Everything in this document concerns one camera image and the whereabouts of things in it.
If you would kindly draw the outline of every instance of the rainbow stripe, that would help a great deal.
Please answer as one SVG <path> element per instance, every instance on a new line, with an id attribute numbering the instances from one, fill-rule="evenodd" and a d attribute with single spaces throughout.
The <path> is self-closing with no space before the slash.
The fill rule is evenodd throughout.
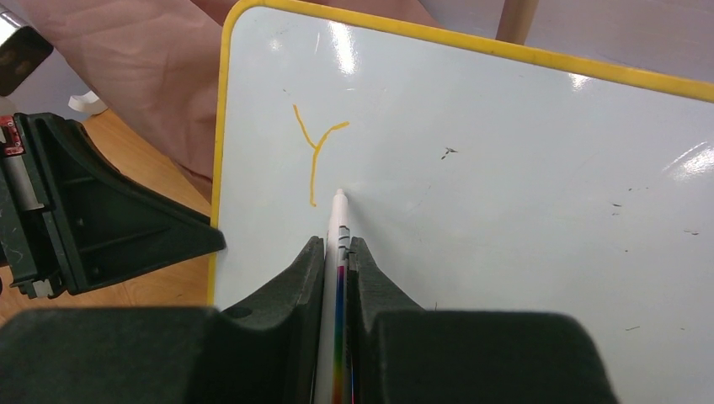
<path id="1" fill-rule="evenodd" d="M 337 267 L 337 292 L 335 295 L 333 404 L 342 404 L 344 393 L 344 265 Z"/>

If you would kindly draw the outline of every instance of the red circuit board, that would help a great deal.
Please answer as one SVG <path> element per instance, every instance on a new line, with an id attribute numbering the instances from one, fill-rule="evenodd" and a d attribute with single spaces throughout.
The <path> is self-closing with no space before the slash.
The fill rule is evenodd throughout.
<path id="1" fill-rule="evenodd" d="M 18 133 L 18 127 L 11 115 L 0 116 L 0 129 L 3 130 L 4 143 L 0 143 L 5 157 L 17 156 L 24 153 L 22 139 Z"/>

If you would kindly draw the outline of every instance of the white board surface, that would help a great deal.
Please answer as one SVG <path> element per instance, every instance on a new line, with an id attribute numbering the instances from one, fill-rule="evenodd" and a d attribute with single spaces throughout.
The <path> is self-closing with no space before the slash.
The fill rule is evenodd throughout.
<path id="1" fill-rule="evenodd" d="M 226 90 L 220 308 L 324 237 L 342 188 L 420 305 L 567 313 L 622 402 L 714 400 L 714 104 L 261 7 Z M 293 105 L 315 144 L 349 122 L 317 207 Z"/>

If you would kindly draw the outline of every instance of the black mount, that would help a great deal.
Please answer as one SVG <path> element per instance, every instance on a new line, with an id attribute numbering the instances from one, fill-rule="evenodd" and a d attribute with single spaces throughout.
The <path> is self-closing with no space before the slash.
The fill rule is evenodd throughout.
<path id="1" fill-rule="evenodd" d="M 124 177 L 78 122 L 16 114 L 0 128 L 0 242 L 11 286 L 28 297 L 103 288 L 226 246 L 207 216 Z"/>
<path id="2" fill-rule="evenodd" d="M 310 404 L 324 271 L 313 237 L 223 312 L 25 311 L 0 329 L 0 402 Z M 356 403 L 617 402 L 570 317 L 423 310 L 359 238 L 347 289 Z"/>

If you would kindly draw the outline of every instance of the wooden chair leg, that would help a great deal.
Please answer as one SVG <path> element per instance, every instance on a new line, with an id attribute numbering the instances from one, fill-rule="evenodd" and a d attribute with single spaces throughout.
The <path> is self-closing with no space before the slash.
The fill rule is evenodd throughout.
<path id="1" fill-rule="evenodd" d="M 523 45 L 537 7 L 538 0 L 505 0 L 496 39 Z"/>

